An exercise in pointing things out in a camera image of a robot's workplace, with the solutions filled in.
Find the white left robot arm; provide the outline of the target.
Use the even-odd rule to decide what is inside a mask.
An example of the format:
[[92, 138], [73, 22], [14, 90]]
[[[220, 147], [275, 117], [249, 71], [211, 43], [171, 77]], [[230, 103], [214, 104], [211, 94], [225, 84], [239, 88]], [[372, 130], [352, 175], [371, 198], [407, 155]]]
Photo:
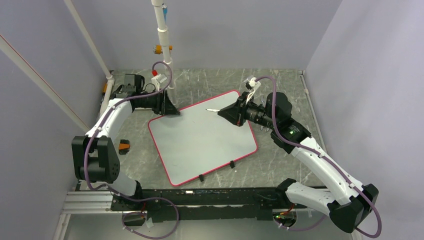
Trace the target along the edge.
[[131, 210], [139, 209], [144, 203], [141, 184], [121, 172], [120, 160], [114, 140], [124, 121], [135, 109], [151, 109], [160, 116], [179, 116], [168, 92], [161, 83], [169, 83], [168, 76], [152, 71], [152, 91], [147, 91], [145, 78], [139, 74], [125, 74], [124, 83], [110, 95], [106, 110], [97, 123], [85, 135], [76, 136], [71, 142], [74, 173], [78, 180], [92, 183], [124, 198]]

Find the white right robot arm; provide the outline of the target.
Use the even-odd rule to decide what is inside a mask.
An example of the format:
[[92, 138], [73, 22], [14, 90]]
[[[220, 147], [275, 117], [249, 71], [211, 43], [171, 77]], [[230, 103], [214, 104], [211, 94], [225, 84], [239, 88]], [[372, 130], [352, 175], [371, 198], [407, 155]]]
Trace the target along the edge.
[[275, 189], [276, 203], [282, 208], [298, 204], [321, 212], [346, 233], [358, 231], [369, 238], [379, 237], [382, 220], [375, 207], [378, 189], [362, 184], [327, 155], [311, 133], [292, 118], [293, 106], [284, 93], [269, 94], [264, 104], [256, 104], [248, 96], [243, 92], [236, 102], [218, 110], [218, 116], [238, 127], [250, 121], [271, 129], [273, 142], [304, 163], [328, 189], [287, 178]]

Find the black whiteboard marker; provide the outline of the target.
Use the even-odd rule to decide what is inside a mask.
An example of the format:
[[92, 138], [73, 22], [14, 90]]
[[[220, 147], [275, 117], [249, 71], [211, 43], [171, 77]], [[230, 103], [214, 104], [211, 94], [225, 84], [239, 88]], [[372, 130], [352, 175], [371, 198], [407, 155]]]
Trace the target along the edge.
[[219, 109], [211, 109], [211, 108], [206, 108], [205, 110], [209, 112], [213, 112], [213, 113], [218, 113], [220, 111]]

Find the red framed whiteboard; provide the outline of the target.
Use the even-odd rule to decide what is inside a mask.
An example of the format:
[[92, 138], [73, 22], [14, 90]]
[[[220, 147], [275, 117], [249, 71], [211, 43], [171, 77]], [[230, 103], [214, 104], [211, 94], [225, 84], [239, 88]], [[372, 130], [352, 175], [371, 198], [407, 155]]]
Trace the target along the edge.
[[258, 150], [250, 124], [234, 126], [212, 110], [234, 103], [240, 93], [230, 90], [160, 116], [148, 129], [169, 183], [178, 187], [230, 165]]

